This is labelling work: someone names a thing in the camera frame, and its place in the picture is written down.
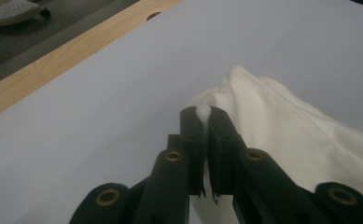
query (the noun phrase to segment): crumpled fabric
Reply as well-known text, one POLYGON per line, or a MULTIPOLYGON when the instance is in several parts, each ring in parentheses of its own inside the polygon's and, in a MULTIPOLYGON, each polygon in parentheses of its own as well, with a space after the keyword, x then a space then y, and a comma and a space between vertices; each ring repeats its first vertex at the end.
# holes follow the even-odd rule
MULTIPOLYGON (((210 105, 224 109, 248 147, 268 152, 299 186, 314 191, 324 182, 338 182, 363 194, 363 133, 323 114, 293 95, 281 83, 255 77, 235 65, 222 83, 192 99, 207 125, 210 105)), ((208 195, 211 195, 205 171, 208 195)), ((239 223, 231 196, 215 205, 191 199, 202 223, 239 223)))

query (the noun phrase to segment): wooden edge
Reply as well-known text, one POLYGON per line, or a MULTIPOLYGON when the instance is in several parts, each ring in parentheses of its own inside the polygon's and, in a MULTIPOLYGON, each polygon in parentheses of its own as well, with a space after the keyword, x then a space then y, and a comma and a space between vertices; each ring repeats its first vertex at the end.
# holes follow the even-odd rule
POLYGON ((0 112, 179 0, 140 0, 0 81, 0 112))

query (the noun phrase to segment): screw hole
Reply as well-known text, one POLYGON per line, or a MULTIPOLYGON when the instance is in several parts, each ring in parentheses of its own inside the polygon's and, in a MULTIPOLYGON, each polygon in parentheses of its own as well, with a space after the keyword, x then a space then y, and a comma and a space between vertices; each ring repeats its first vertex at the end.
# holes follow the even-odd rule
POLYGON ((341 188, 330 188, 328 190, 329 197, 338 203, 344 205, 354 205, 356 204, 356 196, 350 191, 341 188))
POLYGON ((248 151, 245 156, 251 161, 262 161, 263 155, 257 151, 248 151))
POLYGON ((115 203, 119 199, 119 191, 116 189, 105 189, 96 197, 96 203, 106 207, 115 203))
POLYGON ((167 153, 165 158, 168 161, 179 161, 179 160, 181 160, 182 155, 179 152, 172 151, 172 152, 167 153))
POLYGON ((160 13, 160 12, 154 12, 154 13, 152 13, 151 15, 149 15, 149 16, 147 17, 147 21, 149 21, 149 20, 151 20, 152 18, 154 18, 154 17, 158 16, 159 14, 161 14, 161 13, 160 13))

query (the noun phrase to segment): white tabletop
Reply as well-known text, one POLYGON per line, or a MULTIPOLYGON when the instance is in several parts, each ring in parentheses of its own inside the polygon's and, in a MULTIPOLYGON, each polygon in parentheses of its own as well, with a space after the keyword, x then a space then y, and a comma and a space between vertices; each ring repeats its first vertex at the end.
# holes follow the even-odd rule
POLYGON ((0 223, 66 223, 91 189, 148 176, 237 63, 363 131, 363 6, 183 0, 0 114, 0 223))

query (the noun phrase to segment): wooden frame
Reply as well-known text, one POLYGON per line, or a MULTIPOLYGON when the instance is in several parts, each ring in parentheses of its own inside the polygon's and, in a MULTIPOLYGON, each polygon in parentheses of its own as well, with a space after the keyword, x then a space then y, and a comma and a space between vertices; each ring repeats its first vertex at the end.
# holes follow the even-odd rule
POLYGON ((0 112, 179 0, 140 0, 0 81, 0 112))

